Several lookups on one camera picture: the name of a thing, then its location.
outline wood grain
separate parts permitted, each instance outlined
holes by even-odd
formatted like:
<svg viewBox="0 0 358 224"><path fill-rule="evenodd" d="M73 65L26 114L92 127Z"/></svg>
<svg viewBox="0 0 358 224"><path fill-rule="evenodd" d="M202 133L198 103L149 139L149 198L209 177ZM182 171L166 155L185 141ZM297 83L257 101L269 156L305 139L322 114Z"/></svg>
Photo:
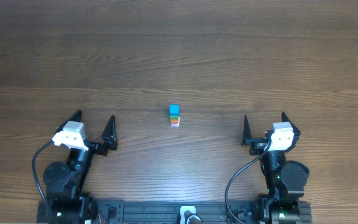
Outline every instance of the wood grain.
<svg viewBox="0 0 358 224"><path fill-rule="evenodd" d="M314 222L358 223L358 0L0 0L0 222L35 221L32 156L77 109L95 141L117 118L86 190L128 201L222 201L244 115L263 136L286 111ZM253 166L229 197L264 192Z"/></svg>

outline colorful block stack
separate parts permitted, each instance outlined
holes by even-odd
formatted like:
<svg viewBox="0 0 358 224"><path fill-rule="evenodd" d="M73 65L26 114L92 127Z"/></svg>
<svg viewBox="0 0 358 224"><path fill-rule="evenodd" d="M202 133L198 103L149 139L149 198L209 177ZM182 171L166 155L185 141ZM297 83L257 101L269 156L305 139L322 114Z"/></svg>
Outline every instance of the colorful block stack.
<svg viewBox="0 0 358 224"><path fill-rule="evenodd" d="M179 105L169 106L169 118L171 120L171 127L179 127Z"/></svg>

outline black cable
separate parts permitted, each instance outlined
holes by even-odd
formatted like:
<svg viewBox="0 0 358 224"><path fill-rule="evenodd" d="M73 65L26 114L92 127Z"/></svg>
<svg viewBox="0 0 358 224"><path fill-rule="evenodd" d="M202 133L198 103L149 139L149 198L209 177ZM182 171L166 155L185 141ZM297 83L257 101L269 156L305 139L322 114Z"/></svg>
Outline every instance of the black cable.
<svg viewBox="0 0 358 224"><path fill-rule="evenodd" d="M229 193L229 188L230 188L230 185L233 183L234 179L242 172L244 171L246 168L250 167L252 164L254 164L255 162L257 162L260 158L262 158L262 156L264 156L266 154L266 152L269 150L269 145L270 145L270 141L268 142L268 144L266 145L264 151L258 156L256 157L254 160L250 161L249 163L247 163L247 165L245 165L244 167L242 167L239 171L237 171L233 177L230 179L229 183L227 184L226 186L226 191L224 193L224 203L226 204L226 208L227 210L229 211L231 217L233 217L237 222L239 222L240 224L245 224L243 223L242 221L240 221L240 219L238 219L234 214L233 212L231 211L230 209L230 206L229 206L229 202L228 202L228 199L227 199L227 195Z"/></svg>
<svg viewBox="0 0 358 224"><path fill-rule="evenodd" d="M35 166L35 162L37 160L37 156L44 150L46 149L49 145L51 145L51 143L53 143L52 140L50 140L49 142L47 142L44 146L42 146L35 154L34 157L32 158L32 173L34 174L34 180L35 180L35 184L37 185L38 191L40 192L40 195L42 197L42 200L44 200L46 206L47 206L47 213L48 211L52 211L48 200L45 198L44 192L42 191L41 185L40 185L40 181L38 179L38 175L37 175L37 167Z"/></svg>

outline blue block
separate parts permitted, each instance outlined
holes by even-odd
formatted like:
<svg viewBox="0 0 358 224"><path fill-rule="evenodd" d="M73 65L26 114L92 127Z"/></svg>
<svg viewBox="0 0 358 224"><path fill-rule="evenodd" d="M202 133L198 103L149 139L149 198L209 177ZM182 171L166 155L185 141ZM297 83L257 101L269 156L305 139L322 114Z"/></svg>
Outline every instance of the blue block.
<svg viewBox="0 0 358 224"><path fill-rule="evenodd" d="M170 115L179 115L179 105L170 105L169 106Z"/></svg>

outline brown wooden surface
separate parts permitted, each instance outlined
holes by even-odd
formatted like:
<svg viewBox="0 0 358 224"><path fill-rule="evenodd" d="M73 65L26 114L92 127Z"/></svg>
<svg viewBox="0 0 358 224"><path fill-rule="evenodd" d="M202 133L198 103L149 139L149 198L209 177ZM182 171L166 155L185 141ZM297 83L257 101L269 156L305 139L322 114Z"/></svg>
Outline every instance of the brown wooden surface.
<svg viewBox="0 0 358 224"><path fill-rule="evenodd" d="M35 221L32 156L77 109L92 140L117 118L86 190L130 201L223 201L244 115L263 136L286 111L314 222L358 223L358 1L0 1L0 222ZM229 198L264 192L255 165Z"/></svg>

